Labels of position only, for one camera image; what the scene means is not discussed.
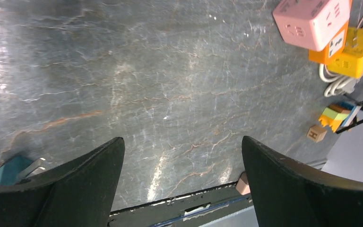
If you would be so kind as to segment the yellow cube socket adapter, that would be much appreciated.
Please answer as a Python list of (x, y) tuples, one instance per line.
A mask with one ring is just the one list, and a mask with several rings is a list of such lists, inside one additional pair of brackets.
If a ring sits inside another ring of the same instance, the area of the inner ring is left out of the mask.
[(327, 64), (327, 69), (355, 79), (363, 75), (363, 29), (348, 28), (343, 51)]

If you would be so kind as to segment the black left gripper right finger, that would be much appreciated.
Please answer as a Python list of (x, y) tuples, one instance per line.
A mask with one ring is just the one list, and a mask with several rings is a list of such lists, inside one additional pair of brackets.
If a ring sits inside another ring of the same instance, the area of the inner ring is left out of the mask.
[(261, 227), (363, 227), (363, 182), (280, 154), (250, 136), (242, 158)]

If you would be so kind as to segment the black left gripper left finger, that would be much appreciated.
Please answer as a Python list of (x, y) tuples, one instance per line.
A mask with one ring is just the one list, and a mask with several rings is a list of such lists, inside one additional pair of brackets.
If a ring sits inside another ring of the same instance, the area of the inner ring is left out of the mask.
[(124, 155), (124, 139), (115, 137), (41, 174), (0, 185), (0, 227), (106, 226)]

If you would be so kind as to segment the pink cube socket adapter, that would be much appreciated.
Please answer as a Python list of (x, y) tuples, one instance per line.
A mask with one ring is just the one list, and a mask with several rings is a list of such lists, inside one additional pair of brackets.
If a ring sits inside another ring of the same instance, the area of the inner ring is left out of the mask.
[(286, 43), (318, 52), (349, 20), (350, 10), (349, 0), (282, 0), (272, 15)]

